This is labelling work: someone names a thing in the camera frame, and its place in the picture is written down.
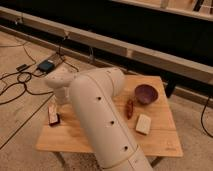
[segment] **tabletop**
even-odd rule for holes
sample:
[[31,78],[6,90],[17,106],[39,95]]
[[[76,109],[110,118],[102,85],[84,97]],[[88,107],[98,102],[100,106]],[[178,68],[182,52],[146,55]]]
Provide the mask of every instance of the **tabletop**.
[[[124,114],[125,105],[129,98],[134,98],[134,89],[139,84],[152,85],[158,91],[159,96],[150,105],[141,105],[135,100],[133,117],[128,120]],[[160,77],[126,75],[125,88],[118,96],[113,98],[113,101],[146,156],[183,156],[172,112]],[[72,106],[64,105],[60,107],[59,113],[60,124],[50,127],[47,119],[44,122],[36,149],[53,152],[92,152]],[[140,114],[145,114],[152,119],[148,135],[135,131]]]

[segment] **wooden block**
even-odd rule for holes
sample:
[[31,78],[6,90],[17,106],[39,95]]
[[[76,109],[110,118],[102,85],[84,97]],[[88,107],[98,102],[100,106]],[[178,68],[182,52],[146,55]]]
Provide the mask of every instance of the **wooden block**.
[[151,118],[146,115],[140,114],[136,125],[136,131],[148,135],[150,131],[150,125]]

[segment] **purple bowl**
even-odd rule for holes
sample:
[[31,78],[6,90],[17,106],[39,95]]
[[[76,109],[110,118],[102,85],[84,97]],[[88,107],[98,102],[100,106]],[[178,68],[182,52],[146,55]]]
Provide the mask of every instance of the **purple bowl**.
[[141,103],[148,105],[158,98],[157,90],[147,84],[141,84],[135,88],[135,97]]

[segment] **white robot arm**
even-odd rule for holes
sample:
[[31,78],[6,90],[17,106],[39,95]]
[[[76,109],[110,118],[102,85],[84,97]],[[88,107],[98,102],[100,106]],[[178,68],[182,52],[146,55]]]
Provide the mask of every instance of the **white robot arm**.
[[58,104],[71,103],[104,171],[152,171],[117,111],[112,97],[125,82],[118,68],[69,73],[61,68],[46,78]]

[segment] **concrete floor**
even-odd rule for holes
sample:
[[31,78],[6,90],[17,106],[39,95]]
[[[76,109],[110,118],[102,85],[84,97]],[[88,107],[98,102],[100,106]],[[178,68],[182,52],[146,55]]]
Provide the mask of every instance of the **concrete floor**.
[[[17,44],[19,42],[13,36],[0,32],[0,46]],[[53,53],[49,49],[30,42],[25,47],[38,63]],[[67,57],[67,59],[68,62],[77,66],[80,70],[94,67],[70,57]],[[1,75],[3,73],[15,72],[15,68],[23,63],[30,64],[31,61],[21,46],[0,48]],[[13,77],[6,79],[6,81],[10,84],[15,82],[15,79],[16,77]],[[28,83],[28,86],[34,92],[49,91],[43,83],[43,78],[34,78]],[[0,96],[0,102],[14,97],[21,91],[21,86],[9,89],[4,96]],[[18,100],[0,106],[0,148],[48,97],[49,95],[31,96],[26,93]],[[169,103],[183,147],[184,156],[182,158],[165,158],[155,170],[213,170],[213,139],[205,135],[200,125],[200,113],[203,106],[175,95],[169,99]],[[47,104],[0,149],[1,171],[62,170],[60,163],[52,153],[39,152],[35,149],[43,121],[47,116]],[[206,125],[209,131],[213,133],[213,109],[207,108],[205,116]],[[63,156],[69,163],[70,170],[100,170],[93,154],[63,153]]]

